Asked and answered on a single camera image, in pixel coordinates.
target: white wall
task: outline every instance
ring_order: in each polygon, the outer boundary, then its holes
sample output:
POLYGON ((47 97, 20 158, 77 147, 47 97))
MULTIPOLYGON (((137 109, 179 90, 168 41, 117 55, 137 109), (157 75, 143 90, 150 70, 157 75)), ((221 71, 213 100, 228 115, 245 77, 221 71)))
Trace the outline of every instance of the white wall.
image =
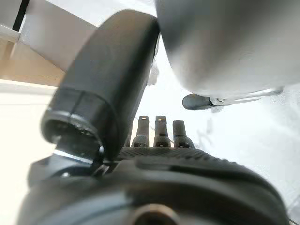
POLYGON ((12 28, 22 0, 1 0, 0 24, 12 28))

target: black cylindrical handle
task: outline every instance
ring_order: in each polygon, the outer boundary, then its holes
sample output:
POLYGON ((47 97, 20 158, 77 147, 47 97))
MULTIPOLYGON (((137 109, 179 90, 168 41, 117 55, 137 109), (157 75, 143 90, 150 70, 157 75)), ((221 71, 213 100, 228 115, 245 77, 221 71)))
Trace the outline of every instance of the black cylindrical handle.
POLYGON ((46 140, 64 127, 93 135, 108 159, 123 146, 147 85, 159 29, 151 15, 111 16, 77 55, 42 120, 46 140))

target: wooden surface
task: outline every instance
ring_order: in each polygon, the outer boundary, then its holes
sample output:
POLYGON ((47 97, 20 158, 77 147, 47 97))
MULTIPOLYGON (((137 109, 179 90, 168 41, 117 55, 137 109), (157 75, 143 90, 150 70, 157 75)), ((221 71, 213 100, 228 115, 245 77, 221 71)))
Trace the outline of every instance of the wooden surface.
POLYGON ((58 86, 64 72, 23 43, 0 39, 0 79, 58 86))

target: black cable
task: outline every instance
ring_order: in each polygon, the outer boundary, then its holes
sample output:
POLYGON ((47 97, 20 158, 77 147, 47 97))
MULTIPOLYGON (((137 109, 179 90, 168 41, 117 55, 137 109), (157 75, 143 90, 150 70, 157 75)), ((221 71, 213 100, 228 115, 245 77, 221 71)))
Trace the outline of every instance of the black cable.
POLYGON ((15 31, 20 30, 20 27, 21 27, 21 24, 23 22, 23 19, 24 19, 29 1, 30 0, 22 0, 22 2, 20 4, 19 12, 17 14, 17 17, 15 18, 15 23, 13 25, 13 30, 15 30, 15 31))

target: white surface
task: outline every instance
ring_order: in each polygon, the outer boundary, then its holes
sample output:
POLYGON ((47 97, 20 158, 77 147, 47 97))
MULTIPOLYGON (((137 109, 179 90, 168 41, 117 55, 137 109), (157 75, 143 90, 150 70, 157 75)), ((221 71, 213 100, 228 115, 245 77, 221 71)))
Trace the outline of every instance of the white surface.
POLYGON ((46 0, 31 0, 20 41, 66 71, 95 29, 46 0))
POLYGON ((0 38, 6 41, 17 42, 20 33, 0 24, 0 38))
POLYGON ((12 28, 22 0, 0 1, 0 24, 12 28))
POLYGON ((47 157, 53 146, 40 133, 40 119, 50 96, 0 93, 0 221, 14 225, 28 190, 30 163, 47 157))

